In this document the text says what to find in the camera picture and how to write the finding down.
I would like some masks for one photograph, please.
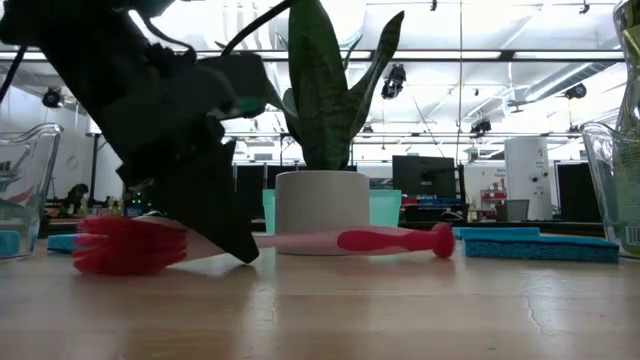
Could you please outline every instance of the brush handle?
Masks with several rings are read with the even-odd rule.
[[[186,230],[187,256],[183,261],[225,253],[202,235],[175,220],[147,216],[136,220]],[[300,255],[390,255],[433,250],[437,256],[446,258],[451,256],[455,248],[453,231],[447,224],[438,224],[431,231],[367,226],[304,234],[255,234],[254,239],[259,248],[276,247],[278,251]]]

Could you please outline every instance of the snake plant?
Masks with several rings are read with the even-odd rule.
[[[353,138],[365,124],[376,84],[400,40],[404,12],[382,30],[371,66],[351,89],[336,35],[320,0],[296,1],[289,12],[289,77],[282,99],[267,84],[267,101],[285,116],[311,170],[341,170],[349,161]]]

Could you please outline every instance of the desk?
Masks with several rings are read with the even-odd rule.
[[[635,263],[266,251],[109,278],[41,250],[0,265],[3,360],[640,358]]]

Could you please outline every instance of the glass pitcher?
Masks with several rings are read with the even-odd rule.
[[[600,123],[582,126],[607,240],[640,259],[640,139]]]
[[[0,259],[33,253],[62,131],[42,124],[0,134]]]

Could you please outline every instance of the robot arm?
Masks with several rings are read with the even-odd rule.
[[[150,44],[128,11],[149,24],[172,2],[7,0],[0,41],[40,48],[122,160],[127,187],[248,263],[258,250],[220,120],[264,111],[266,73],[257,55],[201,62]]]

